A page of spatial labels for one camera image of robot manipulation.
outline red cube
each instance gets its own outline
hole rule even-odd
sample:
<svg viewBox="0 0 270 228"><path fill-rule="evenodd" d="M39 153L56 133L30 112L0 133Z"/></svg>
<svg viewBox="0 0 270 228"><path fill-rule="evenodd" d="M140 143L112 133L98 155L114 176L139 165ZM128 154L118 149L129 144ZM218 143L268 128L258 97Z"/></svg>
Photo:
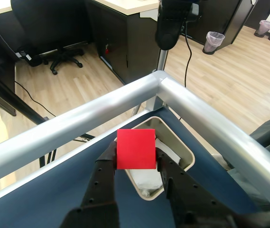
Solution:
<svg viewBox="0 0 270 228"><path fill-rule="evenodd" d="M117 131L117 169L155 169L155 129Z"/></svg>

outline aluminum tube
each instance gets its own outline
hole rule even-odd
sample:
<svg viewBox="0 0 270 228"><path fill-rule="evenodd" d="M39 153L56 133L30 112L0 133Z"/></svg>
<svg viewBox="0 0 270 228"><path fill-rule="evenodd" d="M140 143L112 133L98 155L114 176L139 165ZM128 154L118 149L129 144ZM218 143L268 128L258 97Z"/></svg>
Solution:
<svg viewBox="0 0 270 228"><path fill-rule="evenodd" d="M270 152L172 78L158 96L270 201Z"/></svg>
<svg viewBox="0 0 270 228"><path fill-rule="evenodd" d="M131 116L134 116L138 113L139 109L140 109L141 104L137 105L136 107L134 107L133 112L131 113Z"/></svg>
<svg viewBox="0 0 270 228"><path fill-rule="evenodd" d="M168 51L161 50L159 54L157 70L164 70L165 63L167 62Z"/></svg>
<svg viewBox="0 0 270 228"><path fill-rule="evenodd" d="M154 72L0 143L0 178L155 96Z"/></svg>
<svg viewBox="0 0 270 228"><path fill-rule="evenodd" d="M42 175L43 173L51 170L52 168L56 167L57 165L62 164L66 160L68 160L71 157L75 156L76 154L81 153L83 150L90 147L94 143L99 142L100 140L102 140L106 136L110 135L111 133L115 132L116 130L122 128L123 126L129 124L130 122L140 118L141 116L143 116L143 115L145 115L147 113L149 113L149 110L147 110L147 109L143 110L142 112L138 113L137 115L132 116L130 119L127 119L126 121L118 124L117 126L113 127L112 129L109 129L108 131L96 136L92 140L90 140L87 143L84 143L83 145L75 148L73 151L70 151L69 153L67 153L67 154L63 155L62 157L58 158L57 160L54 160L53 162L49 163L47 166L44 166L43 168L38 169L37 171L29 174L28 176L24 177L23 179L21 179L21 180L15 182L13 184L7 186L6 188L0 190L0 198L7 195L7 194L9 194L10 192L16 190L17 188L21 187L22 185L28 183L29 181L33 180L34 178Z"/></svg>

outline desk leg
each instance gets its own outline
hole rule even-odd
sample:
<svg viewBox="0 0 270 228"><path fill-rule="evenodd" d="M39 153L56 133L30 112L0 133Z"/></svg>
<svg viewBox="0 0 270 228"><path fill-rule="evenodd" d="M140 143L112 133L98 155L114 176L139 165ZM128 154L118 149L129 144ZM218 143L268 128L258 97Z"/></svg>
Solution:
<svg viewBox="0 0 270 228"><path fill-rule="evenodd" d="M29 120L35 124L45 122L45 119L40 116L35 110L27 105L21 98L12 92L5 84L0 81L0 98L3 99L10 106L25 115ZM45 156L39 158L40 167L45 166Z"/></svg>

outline blue fabric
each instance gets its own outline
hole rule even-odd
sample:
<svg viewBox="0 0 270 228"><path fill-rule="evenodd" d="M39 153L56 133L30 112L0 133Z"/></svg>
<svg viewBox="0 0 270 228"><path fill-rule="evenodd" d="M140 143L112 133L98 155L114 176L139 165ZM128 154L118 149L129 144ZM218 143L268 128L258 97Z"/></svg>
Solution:
<svg viewBox="0 0 270 228"><path fill-rule="evenodd" d="M193 151L195 165L188 173L218 200L237 213L258 211L246 193L213 159L208 151L166 108L146 114L124 128L132 128L151 116L162 118ZM65 215L80 205L89 182L94 161L116 138L114 132L64 163L0 199L0 228L55 228ZM115 174L115 194L121 227L174 227L173 215L165 194L145 201L136 193L125 171Z"/></svg>

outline wooden floor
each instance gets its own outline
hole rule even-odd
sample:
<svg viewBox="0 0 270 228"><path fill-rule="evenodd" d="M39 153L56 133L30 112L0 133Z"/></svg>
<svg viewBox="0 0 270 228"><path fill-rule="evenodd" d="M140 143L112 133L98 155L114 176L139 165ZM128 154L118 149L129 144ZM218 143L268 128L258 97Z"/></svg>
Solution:
<svg viewBox="0 0 270 228"><path fill-rule="evenodd" d="M234 44L209 56L203 46L189 41L193 56L187 73L187 88L217 109L232 122L251 133L270 119L270 41L257 38L254 30L244 27ZM108 67L99 59L93 44L84 47L86 54L77 59L82 69L63 63L54 76L49 66L29 67L26 62L17 64L16 80L53 114L68 110L96 99L122 86ZM181 84L189 57L185 38L169 52L165 71ZM41 106L31 101L26 92L16 85L16 94L42 116L52 118ZM93 129L99 135L130 117L131 110ZM34 127L21 114L12 117L0 109L0 142ZM216 151L192 130L210 153ZM59 158L81 142L70 142L57 150ZM0 179L0 190L37 170L38 161Z"/></svg>

